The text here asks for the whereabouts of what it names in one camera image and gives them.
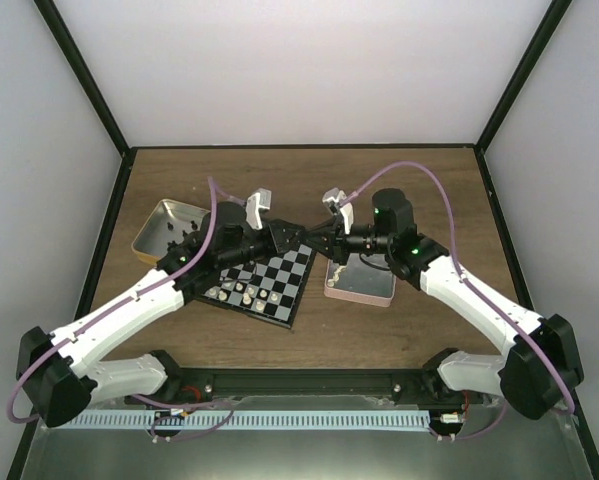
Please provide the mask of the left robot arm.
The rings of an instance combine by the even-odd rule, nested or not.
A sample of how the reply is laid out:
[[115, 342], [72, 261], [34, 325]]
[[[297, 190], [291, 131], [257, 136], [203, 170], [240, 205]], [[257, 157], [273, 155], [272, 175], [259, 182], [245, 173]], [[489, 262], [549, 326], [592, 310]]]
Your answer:
[[67, 424], [90, 405], [126, 396], [163, 404], [183, 392], [181, 370], [163, 350], [134, 359], [107, 355], [159, 318], [218, 284], [223, 271], [281, 256], [300, 245], [305, 227], [265, 220], [248, 208], [220, 202], [137, 283], [99, 309], [51, 332], [35, 326], [18, 349], [15, 392], [33, 405], [32, 420]]

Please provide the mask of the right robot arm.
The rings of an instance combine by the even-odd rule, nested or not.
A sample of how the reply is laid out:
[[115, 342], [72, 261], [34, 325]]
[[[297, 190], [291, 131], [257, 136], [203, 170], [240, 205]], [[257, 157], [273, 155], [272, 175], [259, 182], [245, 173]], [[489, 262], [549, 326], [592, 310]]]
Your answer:
[[526, 309], [456, 264], [445, 247], [418, 232], [413, 206], [399, 189], [373, 194], [370, 224], [355, 223], [353, 207], [338, 188], [322, 202], [333, 218], [307, 233], [311, 248], [339, 265], [354, 254], [383, 256], [396, 278], [448, 306], [496, 348], [494, 355], [450, 349], [433, 358], [434, 370], [423, 378], [430, 400], [444, 403], [469, 390], [502, 397], [533, 420], [559, 403], [572, 403], [584, 372], [565, 318]]

